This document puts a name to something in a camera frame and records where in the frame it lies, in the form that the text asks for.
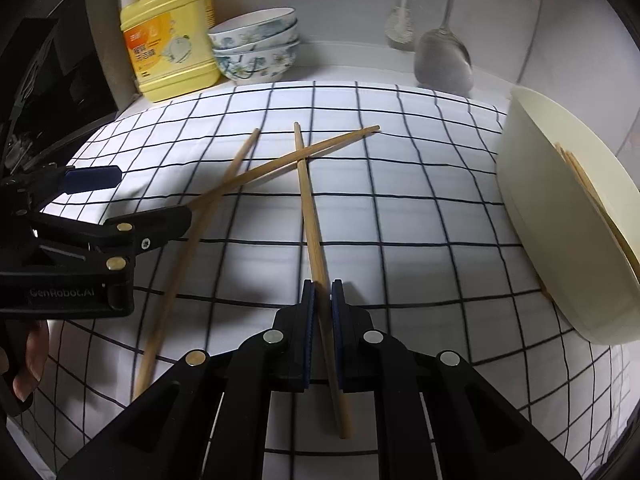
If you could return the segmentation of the person's left hand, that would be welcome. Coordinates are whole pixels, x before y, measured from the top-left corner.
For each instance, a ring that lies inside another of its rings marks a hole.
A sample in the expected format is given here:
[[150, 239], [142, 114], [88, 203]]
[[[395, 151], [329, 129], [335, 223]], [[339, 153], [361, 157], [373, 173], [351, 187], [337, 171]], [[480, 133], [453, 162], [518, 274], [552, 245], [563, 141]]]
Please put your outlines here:
[[1, 321], [1, 377], [9, 379], [12, 393], [20, 402], [26, 402], [40, 384], [48, 350], [46, 321]]

